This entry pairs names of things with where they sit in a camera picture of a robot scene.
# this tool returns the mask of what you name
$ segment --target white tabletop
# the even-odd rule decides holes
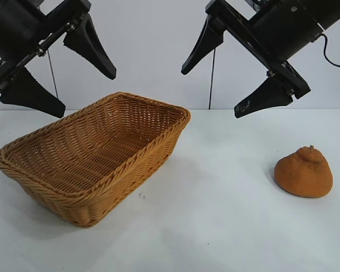
[[[195,110],[173,155],[101,223],[81,229],[0,172],[0,271],[340,271],[340,110]],[[55,118],[0,111],[0,148]],[[334,188],[294,197],[276,162],[315,145]]]

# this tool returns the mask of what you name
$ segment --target white wall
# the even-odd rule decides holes
[[[54,6],[60,1],[47,1]],[[125,91],[205,109],[209,103],[213,57],[188,76],[181,66],[192,51],[208,0],[92,1],[97,34],[117,68],[112,81],[62,45],[51,56],[59,95],[68,109],[82,108],[108,94]]]
[[[244,0],[228,0],[246,18],[254,11]],[[46,0],[47,13],[61,0]],[[62,45],[51,49],[59,98],[67,109],[83,108],[117,91],[206,109],[209,103],[213,54],[183,76],[181,65],[193,49],[206,19],[209,0],[92,0],[97,33],[117,68],[109,80],[90,63]],[[340,63],[340,22],[327,31],[329,56]],[[289,108],[340,108],[340,69],[322,56],[324,41],[308,45],[290,62],[308,81],[312,92]],[[48,58],[36,58],[28,68],[54,93]],[[228,33],[216,51],[212,108],[233,108],[266,79],[266,69]],[[0,109],[20,107],[5,106]]]

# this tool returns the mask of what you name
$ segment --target wire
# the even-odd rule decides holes
[[[340,68],[340,65],[339,65],[339,64],[336,64],[336,63],[334,63],[334,62],[332,62],[332,61],[328,58],[328,56],[327,56],[327,54],[326,54],[326,50],[327,50],[327,48],[328,48],[328,42],[329,42],[329,39],[328,39],[327,35],[325,35],[325,34],[320,34],[320,37],[321,37],[321,36],[325,38],[325,46],[324,46],[324,57],[325,57],[325,59],[326,59],[328,62],[330,62],[332,65],[334,65],[334,66]]]

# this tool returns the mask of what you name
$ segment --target rectangular basket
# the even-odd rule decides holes
[[[0,170],[33,199],[92,227],[172,153],[188,110],[115,93],[0,149]]]

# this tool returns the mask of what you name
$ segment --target black robotic arm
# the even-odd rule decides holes
[[[202,33],[181,70],[184,75],[189,73],[223,43],[225,31],[232,34],[267,68],[268,76],[235,106],[237,118],[261,109],[289,105],[293,95],[299,99],[307,94],[310,91],[307,82],[287,60],[340,19],[340,0],[246,1],[257,11],[250,20],[225,0],[212,0],[206,6]]]
[[[107,78],[116,77],[116,68],[96,34],[88,0],[64,0],[48,15],[38,8],[43,1],[0,0],[0,101],[62,117],[65,105],[32,77],[29,61],[66,34],[64,45]]]

